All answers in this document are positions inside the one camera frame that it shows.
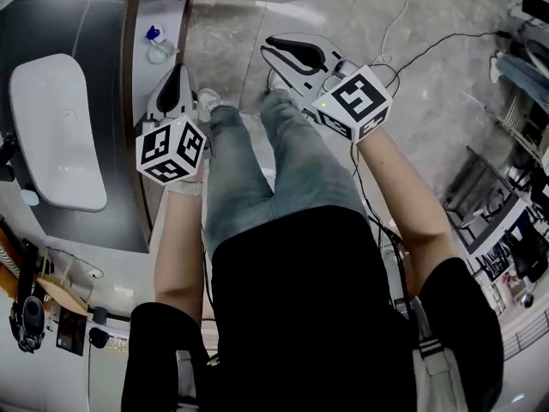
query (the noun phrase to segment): jeans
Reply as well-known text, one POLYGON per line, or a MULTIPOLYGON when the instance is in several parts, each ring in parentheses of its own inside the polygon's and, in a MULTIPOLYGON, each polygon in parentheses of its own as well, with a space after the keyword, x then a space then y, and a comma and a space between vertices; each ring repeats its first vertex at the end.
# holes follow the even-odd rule
POLYGON ((226 239, 301 210, 338 206, 367 214, 350 172, 328 149, 284 90, 262 106, 262 122, 274 150, 274 191, 263 176, 238 111, 218 106, 210 126, 208 216, 204 230, 212 257, 226 239))
POLYGON ((549 80, 533 65, 512 55, 504 55, 498 60, 497 67, 549 114, 549 80))

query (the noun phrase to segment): sneaker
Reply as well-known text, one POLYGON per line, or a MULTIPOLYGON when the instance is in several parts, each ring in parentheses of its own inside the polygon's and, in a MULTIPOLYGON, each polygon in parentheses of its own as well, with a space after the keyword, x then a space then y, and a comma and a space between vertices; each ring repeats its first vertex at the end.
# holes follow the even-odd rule
POLYGON ((268 73, 267 85, 269 92, 272 92, 273 90, 286 90, 289 94, 292 94, 290 86, 272 69, 268 73))
POLYGON ((222 101, 221 96, 211 88, 203 88, 198 92, 198 104, 208 114, 220 106, 222 101))
POLYGON ((497 84, 499 77, 502 75, 498 69, 498 62, 502 56, 503 53, 498 52, 495 57, 490 58, 490 81, 492 81, 493 84, 497 84))

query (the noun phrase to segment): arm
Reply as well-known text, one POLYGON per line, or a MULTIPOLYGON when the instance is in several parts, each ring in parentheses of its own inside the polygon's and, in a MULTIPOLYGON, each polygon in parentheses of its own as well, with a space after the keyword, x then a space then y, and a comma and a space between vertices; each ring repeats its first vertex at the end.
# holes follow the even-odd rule
POLYGON ((156 301, 202 323, 202 198, 168 192, 166 220, 154 268, 156 301))
POLYGON ((410 252, 419 292, 442 261, 456 257, 446 214, 429 186, 383 128, 358 144, 410 252))

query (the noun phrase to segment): white wall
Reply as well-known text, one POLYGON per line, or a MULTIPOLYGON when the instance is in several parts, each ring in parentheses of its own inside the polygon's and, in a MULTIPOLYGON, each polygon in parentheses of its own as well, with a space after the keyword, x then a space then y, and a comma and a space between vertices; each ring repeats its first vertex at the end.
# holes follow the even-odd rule
POLYGON ((79 357, 57 348, 56 333, 47 331, 41 349, 23 353, 9 327, 11 303, 0 291, 0 405, 87 412, 87 341, 84 356, 79 357))

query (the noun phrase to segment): marble floor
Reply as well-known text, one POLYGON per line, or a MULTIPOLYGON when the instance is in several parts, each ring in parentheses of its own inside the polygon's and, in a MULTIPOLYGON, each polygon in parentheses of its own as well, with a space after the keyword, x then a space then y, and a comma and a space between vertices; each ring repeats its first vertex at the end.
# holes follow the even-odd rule
MULTIPOLYGON (((185 53, 200 87, 220 92, 244 115, 264 172, 275 162, 258 118, 268 66, 260 45, 271 34, 317 33, 330 38, 356 64, 372 63, 381 53, 385 29, 406 0, 303 0, 289 4, 196 1, 185 53)), ((409 0, 406 10, 387 34, 385 59, 399 69, 427 46, 454 32, 483 33, 505 28, 508 0, 409 0)), ((497 47, 494 37, 453 38, 406 69, 386 124, 389 134, 427 183, 443 195, 471 146, 494 164, 507 154, 510 141, 494 128, 485 106, 497 111, 504 103, 504 87, 489 80, 489 58, 497 47)), ((390 81, 389 70, 379 77, 390 81)), ((349 143, 323 130, 326 143, 341 163, 352 168, 349 143)), ((368 169, 360 168, 366 194, 380 216, 389 221, 379 190, 368 169)), ((153 298, 154 257, 160 237, 163 208, 151 254, 113 251, 47 237, 32 212, 22 203, 17 184, 0 184, 0 212, 13 229, 41 245, 52 245, 99 267, 104 277, 93 282, 92 305, 118 313, 153 298)), ((81 264, 82 271, 91 269, 81 264)))

